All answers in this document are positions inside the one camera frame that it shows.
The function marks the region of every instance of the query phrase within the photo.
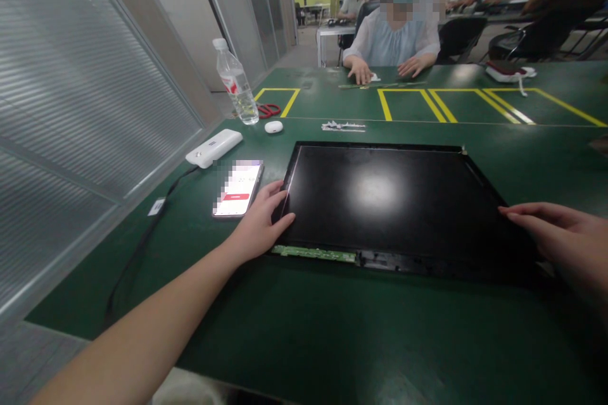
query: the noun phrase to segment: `black screen frame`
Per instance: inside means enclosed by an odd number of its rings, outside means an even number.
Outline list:
[[[294,177],[294,172],[298,163],[298,156],[303,147],[333,147],[333,148],[357,148],[357,149],[390,149],[397,151],[423,151],[423,152],[438,152],[457,154],[471,175],[479,183],[481,190],[486,192],[498,206],[507,206],[506,201],[498,193],[496,188],[484,176],[483,172],[478,168],[472,158],[464,150],[462,146],[433,146],[421,144],[368,144],[363,142],[333,142],[333,141],[297,141],[289,160],[283,181],[282,190],[289,190],[291,181]],[[283,200],[272,215],[272,222],[275,223],[283,215],[285,205],[288,198]],[[494,282],[501,284],[514,285],[531,285],[537,283],[541,277],[541,269],[536,264],[539,261],[540,255],[536,250],[535,243],[532,238],[521,228],[514,226],[514,232],[518,233],[521,249],[529,256],[529,262],[518,262],[516,265],[501,264],[500,267],[487,268],[480,267],[477,264],[468,261],[459,261],[453,259],[445,259],[433,256],[418,256],[413,254],[393,252],[384,252],[376,250],[361,250],[353,249],[344,246],[323,245],[314,242],[297,242],[288,239],[289,230],[285,231],[276,245],[303,247],[307,249],[322,249],[334,250],[341,252],[350,252],[357,255],[355,264],[357,266],[390,270],[400,273],[414,273],[417,275],[426,275],[432,277],[455,278],[464,280],[475,280],[483,282]]]

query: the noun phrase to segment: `plastic water bottle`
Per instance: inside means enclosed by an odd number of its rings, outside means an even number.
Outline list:
[[[220,73],[236,113],[245,125],[255,125],[260,120],[260,114],[241,62],[228,50],[224,38],[214,39],[213,46],[217,50],[217,72]]]

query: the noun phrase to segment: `black lcd screen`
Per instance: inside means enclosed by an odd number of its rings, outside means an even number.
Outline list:
[[[299,142],[284,187],[275,218],[296,220],[281,245],[405,255],[464,271],[439,274],[453,277],[512,275],[536,257],[460,147]]]

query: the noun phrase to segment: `light blue shirt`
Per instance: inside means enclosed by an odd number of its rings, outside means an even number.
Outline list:
[[[355,55],[369,66],[398,66],[413,56],[439,54],[437,22],[409,21],[393,31],[386,12],[377,9],[363,19],[353,45],[344,57]]]

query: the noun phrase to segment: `window blinds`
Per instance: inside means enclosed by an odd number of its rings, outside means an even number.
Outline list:
[[[0,319],[202,128],[116,0],[0,0]]]

